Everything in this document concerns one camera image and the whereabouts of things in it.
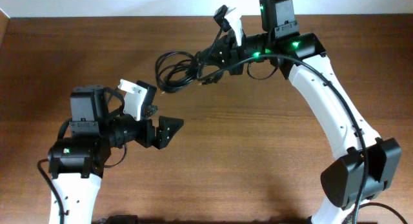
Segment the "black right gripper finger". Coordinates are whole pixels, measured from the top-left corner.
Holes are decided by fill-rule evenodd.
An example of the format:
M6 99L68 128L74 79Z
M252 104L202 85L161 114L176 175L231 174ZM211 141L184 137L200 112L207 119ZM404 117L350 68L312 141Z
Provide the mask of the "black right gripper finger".
M209 85L212 83L217 83L219 80L221 80L224 76L224 73L226 72L226 69L219 69L211 74L208 74L206 76L203 76L203 71L199 70L197 72L197 80L199 81L199 85Z
M210 51L210 48L207 48L205 50L198 51L195 54L195 58L195 66L224 66L226 63L225 52L222 49Z

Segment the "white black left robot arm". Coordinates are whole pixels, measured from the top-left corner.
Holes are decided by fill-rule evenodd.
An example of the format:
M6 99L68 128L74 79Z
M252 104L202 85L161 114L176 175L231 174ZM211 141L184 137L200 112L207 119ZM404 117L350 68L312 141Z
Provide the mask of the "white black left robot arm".
M50 223L91 223L96 197L112 148L127 149L133 141L145 148L165 148L184 121L159 117L152 101L156 87L122 81L112 89L76 87L70 96L72 117L59 129L42 171L51 190Z

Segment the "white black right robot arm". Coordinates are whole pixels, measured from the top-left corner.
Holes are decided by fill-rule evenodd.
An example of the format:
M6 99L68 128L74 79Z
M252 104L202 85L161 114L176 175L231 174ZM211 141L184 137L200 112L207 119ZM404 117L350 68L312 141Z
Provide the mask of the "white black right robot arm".
M241 15L222 6L214 14L225 35L201 53L218 67L203 78L217 81L224 72L240 75L251 63L270 61L304 97L319 121L334 162L321 173L325 193L309 223L355 223L361 208L373 206L388 189L401 157L393 139L383 139L358 112L338 81L326 50L313 33L302 34L292 0L259 0L263 33L247 36Z

